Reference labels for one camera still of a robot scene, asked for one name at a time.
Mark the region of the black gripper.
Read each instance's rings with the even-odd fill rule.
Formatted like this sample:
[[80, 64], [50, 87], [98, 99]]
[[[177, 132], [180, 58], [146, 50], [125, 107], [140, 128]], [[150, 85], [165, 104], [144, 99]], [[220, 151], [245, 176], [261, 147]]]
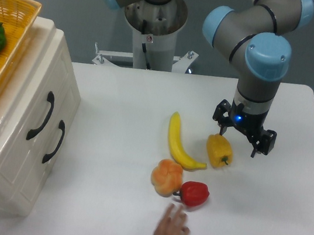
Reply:
[[220, 127], [219, 134], [222, 136], [228, 127], [234, 127], [241, 134], [245, 135], [253, 146], [251, 158], [257, 153], [268, 155], [275, 146], [277, 132], [265, 130], [264, 122], [268, 112], [261, 114], [250, 114], [244, 110], [242, 103], [232, 105], [224, 99], [217, 106], [213, 114], [213, 120]]

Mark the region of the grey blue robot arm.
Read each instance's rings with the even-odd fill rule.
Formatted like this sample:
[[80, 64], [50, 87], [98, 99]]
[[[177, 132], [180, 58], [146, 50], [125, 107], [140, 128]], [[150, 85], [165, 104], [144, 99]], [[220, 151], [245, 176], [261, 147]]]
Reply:
[[[178, 32], [187, 22], [183, 0], [105, 0], [124, 9], [133, 32], [133, 66], [171, 71]], [[291, 46], [284, 34], [307, 25], [314, 14], [312, 0], [253, 0], [236, 12], [228, 6], [212, 10], [202, 26], [204, 38], [239, 73], [233, 102], [216, 106], [213, 119], [224, 133], [233, 127], [244, 134], [253, 153], [266, 155], [277, 134], [264, 128], [281, 80], [288, 72]]]

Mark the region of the person's hand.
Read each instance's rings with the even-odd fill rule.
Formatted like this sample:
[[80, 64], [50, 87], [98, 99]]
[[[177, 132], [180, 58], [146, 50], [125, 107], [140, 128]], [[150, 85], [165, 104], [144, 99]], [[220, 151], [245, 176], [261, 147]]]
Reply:
[[189, 228], [186, 227], [187, 214], [183, 205], [176, 207], [170, 204], [165, 210], [153, 235], [189, 235]]

